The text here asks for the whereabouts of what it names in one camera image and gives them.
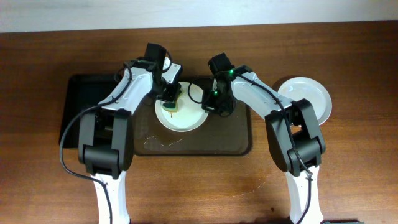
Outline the green yellow sponge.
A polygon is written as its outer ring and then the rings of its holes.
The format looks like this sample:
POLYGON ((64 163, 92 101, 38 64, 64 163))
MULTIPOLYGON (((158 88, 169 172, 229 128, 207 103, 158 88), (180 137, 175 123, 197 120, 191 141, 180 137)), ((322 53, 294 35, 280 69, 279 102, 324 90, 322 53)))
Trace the green yellow sponge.
POLYGON ((168 112, 177 112, 178 111, 178 99, 183 95, 183 91, 179 90, 176 96, 176 99, 172 102, 164 102, 161 107, 163 110, 168 112))

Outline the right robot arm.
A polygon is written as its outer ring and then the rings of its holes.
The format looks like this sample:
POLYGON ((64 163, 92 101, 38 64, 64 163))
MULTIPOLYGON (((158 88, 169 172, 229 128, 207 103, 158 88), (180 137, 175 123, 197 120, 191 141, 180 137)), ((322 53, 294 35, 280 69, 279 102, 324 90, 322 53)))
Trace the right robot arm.
POLYGON ((209 94, 238 100, 264 119, 271 158, 285 174, 292 223, 322 223, 318 173, 325 140, 311 102, 284 97, 258 79, 254 72, 216 72, 209 94))

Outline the white plate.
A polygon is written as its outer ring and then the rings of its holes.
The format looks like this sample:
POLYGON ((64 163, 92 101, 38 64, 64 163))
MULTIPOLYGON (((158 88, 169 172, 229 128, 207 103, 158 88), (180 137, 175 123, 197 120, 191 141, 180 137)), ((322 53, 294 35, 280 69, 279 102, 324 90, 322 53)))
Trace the white plate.
POLYGON ((188 91, 189 82, 180 82, 183 94, 177 100, 177 111, 166 111, 162 107, 163 101, 157 100, 155 102, 155 114, 167 129, 176 132, 188 132, 201 126, 208 117, 201 104, 197 104, 191 100, 190 96, 195 101, 201 101, 203 90, 196 84, 190 86, 188 91))
POLYGON ((325 123, 331 115, 331 96, 316 80, 307 77, 290 78, 281 84, 277 92, 295 101, 305 98, 311 102, 319 125, 325 123))

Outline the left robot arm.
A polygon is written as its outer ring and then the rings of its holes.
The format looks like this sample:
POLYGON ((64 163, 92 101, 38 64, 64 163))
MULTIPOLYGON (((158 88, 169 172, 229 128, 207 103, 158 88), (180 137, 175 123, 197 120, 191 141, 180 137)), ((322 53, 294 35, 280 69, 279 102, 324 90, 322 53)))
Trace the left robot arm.
POLYGON ((100 223, 130 223, 126 172, 133 157, 132 117, 141 101, 176 102, 182 66, 162 59, 139 58, 123 65, 115 89, 79 116, 78 160, 96 189, 100 223))

